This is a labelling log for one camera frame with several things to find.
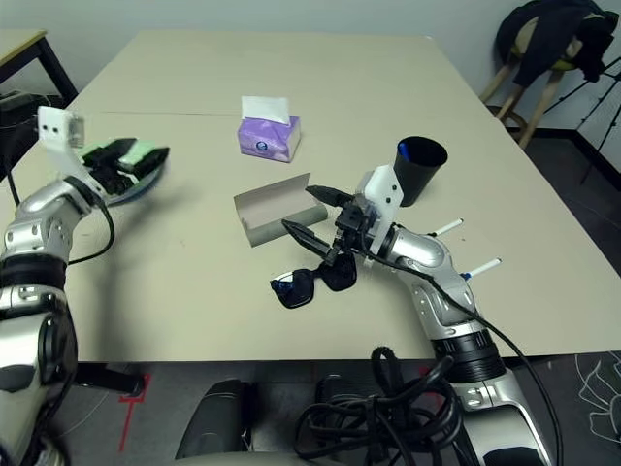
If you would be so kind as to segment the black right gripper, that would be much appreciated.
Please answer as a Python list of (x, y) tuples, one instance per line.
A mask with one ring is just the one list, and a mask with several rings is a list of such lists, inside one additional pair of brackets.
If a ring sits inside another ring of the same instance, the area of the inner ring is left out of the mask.
[[(372, 252), (375, 239), (379, 239), (377, 252), (383, 252), (383, 237), (378, 229), (380, 214), (373, 203), (362, 195), (351, 195), (323, 185), (309, 185), (306, 192), (323, 204), (342, 209), (335, 221), (338, 252)], [(319, 256), (327, 265), (334, 264), (338, 253), (312, 230), (289, 219), (283, 219), (281, 224), (300, 246)]]

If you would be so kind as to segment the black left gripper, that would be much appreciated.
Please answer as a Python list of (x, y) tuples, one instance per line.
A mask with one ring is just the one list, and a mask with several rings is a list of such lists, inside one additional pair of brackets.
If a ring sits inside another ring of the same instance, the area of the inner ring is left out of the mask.
[[(101, 147), (100, 160), (84, 158), (83, 165), (90, 176), (103, 186), (110, 195), (122, 195), (135, 185), (135, 182), (120, 171), (118, 160), (137, 142), (136, 138), (116, 139)], [(140, 150), (127, 155), (127, 172), (134, 176), (147, 176), (157, 171), (167, 160), (169, 148)]]

